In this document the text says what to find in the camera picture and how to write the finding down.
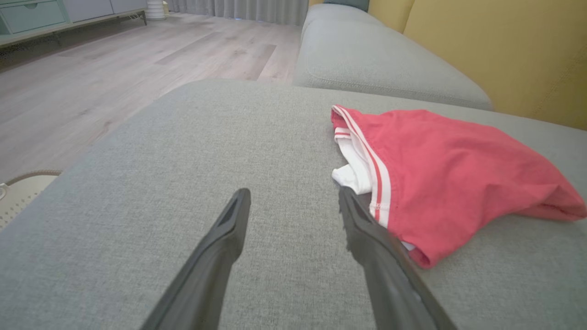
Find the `white fabric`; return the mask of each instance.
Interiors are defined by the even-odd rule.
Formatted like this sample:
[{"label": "white fabric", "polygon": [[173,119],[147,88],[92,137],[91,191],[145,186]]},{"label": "white fabric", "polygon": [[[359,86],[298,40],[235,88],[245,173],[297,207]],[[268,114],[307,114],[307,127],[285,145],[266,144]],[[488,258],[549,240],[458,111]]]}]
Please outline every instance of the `white fabric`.
[{"label": "white fabric", "polygon": [[[359,139],[349,129],[336,128],[334,132],[335,141],[338,143],[340,152],[349,163],[339,169],[332,171],[332,178],[339,185],[351,188],[357,195],[372,192],[373,183],[369,175],[369,164]],[[410,243],[402,241],[404,247],[411,251],[415,248]]]},{"label": "white fabric", "polygon": [[336,141],[340,152],[349,164],[332,171],[332,178],[341,186],[350,187],[357,195],[370,193],[372,190],[369,176],[369,165],[365,160],[363,151],[353,145],[353,139],[337,137]]}]

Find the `dark pillow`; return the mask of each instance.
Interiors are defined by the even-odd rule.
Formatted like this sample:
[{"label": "dark pillow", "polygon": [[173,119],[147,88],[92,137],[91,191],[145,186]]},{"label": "dark pillow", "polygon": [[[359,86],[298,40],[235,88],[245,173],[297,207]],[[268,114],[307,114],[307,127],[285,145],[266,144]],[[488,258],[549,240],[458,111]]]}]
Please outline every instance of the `dark pillow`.
[{"label": "dark pillow", "polygon": [[364,12],[369,9],[369,0],[324,0],[324,3],[351,6],[359,8]]}]

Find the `gray sofa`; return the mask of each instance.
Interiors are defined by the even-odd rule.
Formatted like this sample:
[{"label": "gray sofa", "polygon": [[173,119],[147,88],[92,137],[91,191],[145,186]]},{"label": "gray sofa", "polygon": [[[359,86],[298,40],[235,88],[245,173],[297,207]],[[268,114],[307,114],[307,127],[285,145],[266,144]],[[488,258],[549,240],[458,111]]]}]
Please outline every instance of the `gray sofa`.
[{"label": "gray sofa", "polygon": [[293,84],[491,110],[471,79],[376,18],[349,6],[311,6]]},{"label": "gray sofa", "polygon": [[[240,187],[252,193],[221,328],[373,328],[346,250],[330,107],[497,127],[587,198],[587,132],[465,107],[233,80],[184,85],[96,143],[0,232],[3,329],[138,329]],[[508,215],[421,276],[462,329],[587,324],[587,223]]]}]

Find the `white round object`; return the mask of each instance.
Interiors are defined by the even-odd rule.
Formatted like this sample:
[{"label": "white round object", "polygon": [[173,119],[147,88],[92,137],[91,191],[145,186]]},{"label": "white round object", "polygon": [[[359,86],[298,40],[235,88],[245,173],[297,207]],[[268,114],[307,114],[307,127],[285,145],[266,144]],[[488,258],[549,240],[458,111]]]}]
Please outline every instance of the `white round object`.
[{"label": "white round object", "polygon": [[0,183],[0,231],[60,173],[60,171],[34,171],[6,183]]},{"label": "white round object", "polygon": [[162,21],[166,19],[163,11],[163,0],[147,0],[145,16],[150,21]]}]

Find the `red clothing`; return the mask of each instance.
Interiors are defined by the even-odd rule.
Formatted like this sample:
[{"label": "red clothing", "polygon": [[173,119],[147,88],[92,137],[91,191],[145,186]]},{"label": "red clothing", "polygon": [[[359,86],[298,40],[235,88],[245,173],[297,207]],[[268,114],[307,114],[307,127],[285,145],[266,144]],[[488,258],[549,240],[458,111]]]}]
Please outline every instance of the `red clothing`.
[{"label": "red clothing", "polygon": [[362,146],[373,216],[415,246],[409,254],[423,268],[502,215],[587,217],[585,202],[550,161],[494,127],[426,110],[363,115],[333,106],[331,119],[336,138]]}]

